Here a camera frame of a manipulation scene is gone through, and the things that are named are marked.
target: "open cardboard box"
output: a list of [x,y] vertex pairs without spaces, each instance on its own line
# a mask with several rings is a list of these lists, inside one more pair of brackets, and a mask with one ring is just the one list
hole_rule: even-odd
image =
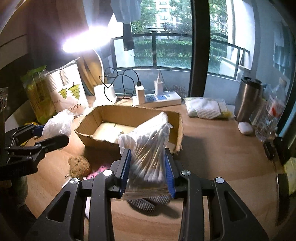
[[[104,105],[94,108],[75,129],[83,144],[87,147],[111,149],[119,152],[117,136],[129,133],[140,124],[161,113],[162,110],[142,107]],[[181,115],[173,111],[164,111],[168,122],[173,126],[167,147],[171,153],[182,148],[183,125]]]

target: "pink spotted cloth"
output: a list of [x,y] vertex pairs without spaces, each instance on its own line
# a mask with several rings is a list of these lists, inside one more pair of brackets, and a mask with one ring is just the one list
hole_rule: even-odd
[[101,173],[101,172],[103,172],[103,171],[105,171],[105,170],[107,170],[107,169],[109,169],[108,167],[106,167],[106,166],[100,166],[100,168],[96,171],[96,172],[93,172],[93,173],[91,173],[91,174],[89,174],[87,177],[86,177],[86,179],[92,179],[92,178],[95,178],[95,176],[96,175],[98,175],[99,173]]

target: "wooden table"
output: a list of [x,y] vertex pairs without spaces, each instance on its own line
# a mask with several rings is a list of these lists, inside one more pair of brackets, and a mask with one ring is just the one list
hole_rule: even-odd
[[[223,177],[252,211],[269,237],[274,237],[281,228],[275,226],[278,170],[266,158],[262,144],[254,136],[243,136],[235,120],[189,118],[185,105],[162,109],[177,111],[182,115],[183,150],[178,160],[184,168],[210,180],[217,176]],[[73,129],[80,120],[81,117],[74,120]],[[64,176],[69,170],[68,157],[83,154],[91,165],[96,166],[111,163],[118,158],[112,153],[86,151],[79,137],[72,131],[69,145],[63,150],[48,153],[39,163],[39,171],[28,176],[29,194],[26,204],[36,217],[61,190]],[[178,240],[182,203],[183,200],[173,200],[148,216],[134,211],[126,201],[112,202],[115,240]],[[205,238],[209,240],[206,205]]]

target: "yellow package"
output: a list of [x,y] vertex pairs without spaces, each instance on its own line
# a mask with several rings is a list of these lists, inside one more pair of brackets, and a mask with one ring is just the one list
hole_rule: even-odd
[[288,176],[289,195],[296,191],[296,158],[291,157],[284,165],[285,173]]

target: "blue gripper pad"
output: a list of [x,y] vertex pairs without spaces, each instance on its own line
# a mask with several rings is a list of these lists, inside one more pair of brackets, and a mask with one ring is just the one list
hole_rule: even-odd
[[165,174],[166,174],[166,181],[168,186],[168,191],[172,198],[175,197],[176,189],[175,189],[175,180],[172,172],[172,168],[170,166],[170,162],[168,160],[168,156],[165,153]]
[[128,181],[128,174],[129,174],[130,165],[131,165],[131,151],[129,149],[128,153],[126,155],[126,161],[124,163],[124,167],[123,167],[121,177],[120,177],[121,181],[120,181],[120,187],[119,187],[119,194],[121,197],[126,191],[126,184]]

